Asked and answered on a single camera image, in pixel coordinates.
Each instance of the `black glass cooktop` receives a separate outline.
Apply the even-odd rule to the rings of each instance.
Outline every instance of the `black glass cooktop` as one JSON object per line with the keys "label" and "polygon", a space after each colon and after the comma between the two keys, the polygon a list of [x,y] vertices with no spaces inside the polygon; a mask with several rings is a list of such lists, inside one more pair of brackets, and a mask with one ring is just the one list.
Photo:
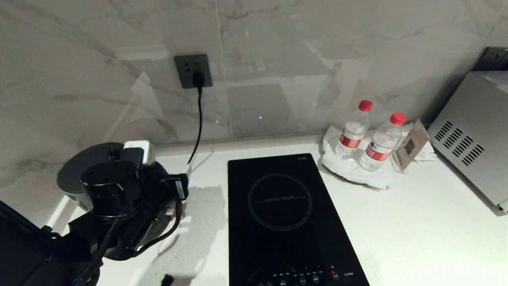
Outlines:
{"label": "black glass cooktop", "polygon": [[369,283],[312,155],[234,160],[230,286]]}

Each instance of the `silver microwave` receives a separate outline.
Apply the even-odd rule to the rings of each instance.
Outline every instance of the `silver microwave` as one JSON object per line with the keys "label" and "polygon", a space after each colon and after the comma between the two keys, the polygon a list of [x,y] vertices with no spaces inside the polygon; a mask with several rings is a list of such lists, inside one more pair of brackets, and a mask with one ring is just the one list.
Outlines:
{"label": "silver microwave", "polygon": [[508,213],[508,72],[469,72],[430,126],[430,142],[497,215]]}

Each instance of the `black device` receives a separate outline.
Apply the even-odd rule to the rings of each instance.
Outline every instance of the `black device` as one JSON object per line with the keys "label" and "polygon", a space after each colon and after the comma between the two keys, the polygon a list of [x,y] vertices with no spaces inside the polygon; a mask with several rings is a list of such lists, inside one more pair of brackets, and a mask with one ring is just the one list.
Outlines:
{"label": "black device", "polygon": [[228,163],[230,286],[369,283],[312,155]]}
{"label": "black device", "polygon": [[[104,143],[63,166],[58,186],[88,211],[69,223],[63,237],[0,202],[0,285],[93,286],[102,257],[130,259],[175,231],[188,177],[170,175],[158,162],[147,165],[145,152]],[[172,204],[175,224],[161,235]]]}

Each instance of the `white adapter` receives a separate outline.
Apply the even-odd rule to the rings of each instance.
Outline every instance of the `white adapter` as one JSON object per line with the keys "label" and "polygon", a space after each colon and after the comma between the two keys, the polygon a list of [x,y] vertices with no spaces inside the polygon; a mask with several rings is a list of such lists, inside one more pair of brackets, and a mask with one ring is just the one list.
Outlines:
{"label": "white adapter", "polygon": [[127,148],[141,148],[143,149],[143,165],[151,166],[155,163],[155,150],[150,141],[140,140],[140,141],[127,141],[123,145],[124,149]]}

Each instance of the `water bottle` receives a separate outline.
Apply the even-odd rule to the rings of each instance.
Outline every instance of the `water bottle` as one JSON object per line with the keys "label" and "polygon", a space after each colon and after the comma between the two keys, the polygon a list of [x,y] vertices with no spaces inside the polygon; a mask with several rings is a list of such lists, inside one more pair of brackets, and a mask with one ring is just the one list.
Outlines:
{"label": "water bottle", "polygon": [[395,112],[390,121],[377,130],[369,146],[360,159],[360,166],[367,171],[379,169],[402,137],[402,124],[406,121],[404,113]]}
{"label": "water bottle", "polygon": [[355,149],[360,145],[363,136],[369,130],[369,111],[371,108],[372,102],[363,100],[351,116],[351,120],[344,125],[335,148],[335,153],[340,155],[340,158],[351,158]]}

